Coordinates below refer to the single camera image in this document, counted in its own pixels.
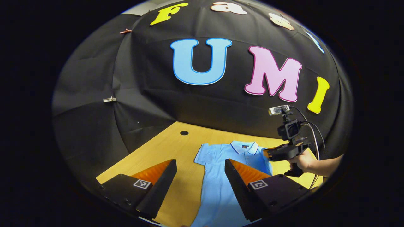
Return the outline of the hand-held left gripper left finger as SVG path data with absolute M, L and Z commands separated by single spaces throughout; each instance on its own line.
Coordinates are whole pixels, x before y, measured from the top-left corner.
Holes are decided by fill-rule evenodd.
M 100 184 L 98 191 L 126 213 L 152 220 L 157 217 L 176 173 L 176 159 L 170 159 L 131 176 L 117 174 Z

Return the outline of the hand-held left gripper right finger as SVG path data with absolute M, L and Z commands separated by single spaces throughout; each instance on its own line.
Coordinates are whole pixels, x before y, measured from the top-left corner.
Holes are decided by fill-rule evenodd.
M 225 160 L 224 171 L 249 221 L 274 216 L 312 194 L 284 174 L 270 176 L 233 159 Z

